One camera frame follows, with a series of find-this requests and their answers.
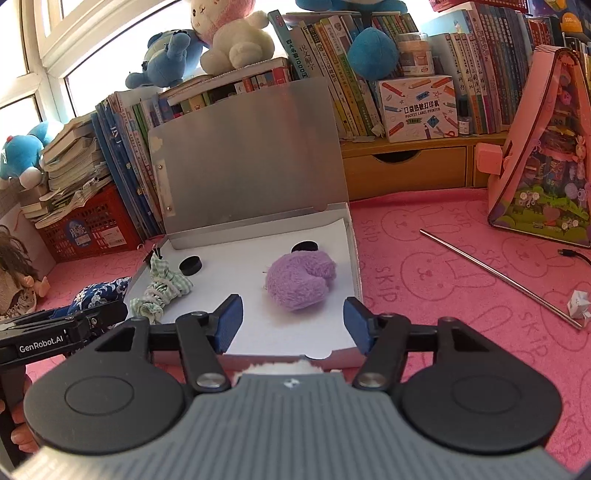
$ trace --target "pink tablecloth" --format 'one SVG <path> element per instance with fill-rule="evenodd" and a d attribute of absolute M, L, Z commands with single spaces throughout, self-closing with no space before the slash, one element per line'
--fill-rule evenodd
<path fill-rule="evenodd" d="M 365 303 L 376 313 L 401 313 L 414 323 L 458 317 L 549 377 L 560 390 L 564 412 L 548 450 L 568 468 L 579 469 L 591 459 L 589 334 L 576 332 L 418 230 L 461 247 L 562 308 L 574 288 L 591 291 L 591 269 L 560 257 L 560 244 L 492 229 L 485 200 L 484 190 L 456 189 L 353 203 Z M 90 283 L 133 275 L 144 257 L 144 251 L 127 252 L 60 264 L 49 275 L 53 288 L 41 307 L 67 304 Z M 405 376 L 430 358 L 411 355 Z M 59 361 L 30 365 L 28 372 L 37 378 Z M 182 378 L 179 368 L 168 370 Z"/>

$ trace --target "drawer handle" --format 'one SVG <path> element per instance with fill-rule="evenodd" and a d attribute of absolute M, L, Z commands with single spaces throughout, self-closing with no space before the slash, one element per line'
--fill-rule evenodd
<path fill-rule="evenodd" d="M 383 163 L 400 163 L 407 160 L 412 160 L 421 150 L 406 150 L 402 152 L 378 153 L 374 155 L 380 162 Z"/>

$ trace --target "tied fabric bundle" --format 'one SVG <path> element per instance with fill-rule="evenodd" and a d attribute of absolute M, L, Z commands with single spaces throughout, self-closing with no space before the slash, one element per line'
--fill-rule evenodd
<path fill-rule="evenodd" d="M 152 282 L 146 288 L 144 296 L 130 302 L 131 311 L 136 317 L 146 317 L 153 325 L 160 323 L 164 307 L 172 299 L 188 294 L 193 283 L 180 272 L 171 271 L 168 261 L 153 254 L 150 259 L 150 277 Z"/>

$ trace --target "finger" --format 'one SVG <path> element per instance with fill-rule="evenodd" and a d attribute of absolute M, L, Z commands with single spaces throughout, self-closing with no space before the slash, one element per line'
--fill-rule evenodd
<path fill-rule="evenodd" d="M 18 449 L 25 453 L 35 453 L 37 450 L 39 450 L 39 445 L 37 442 L 33 441 L 25 443 L 24 445 L 19 445 Z"/>
<path fill-rule="evenodd" d="M 27 390 L 30 388 L 31 385 L 33 385 L 33 382 L 31 381 L 31 377 L 29 377 L 27 374 L 25 374 L 25 383 L 22 386 L 22 392 L 27 393 Z"/>
<path fill-rule="evenodd" d="M 17 445 L 24 445 L 29 442 L 33 442 L 33 434 L 26 424 L 19 425 L 10 434 L 10 439 Z"/>
<path fill-rule="evenodd" d="M 17 403 L 13 408 L 12 408 L 12 421 L 19 425 L 20 423 L 25 423 L 25 412 L 22 408 L 22 402 Z"/>

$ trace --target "doll hair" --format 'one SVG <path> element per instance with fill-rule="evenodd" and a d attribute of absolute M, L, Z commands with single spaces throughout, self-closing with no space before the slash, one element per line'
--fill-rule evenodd
<path fill-rule="evenodd" d="M 20 285 L 18 274 L 32 276 L 39 281 L 39 273 L 33 267 L 25 245 L 5 225 L 0 225 L 0 268 L 10 273 L 16 285 Z"/>

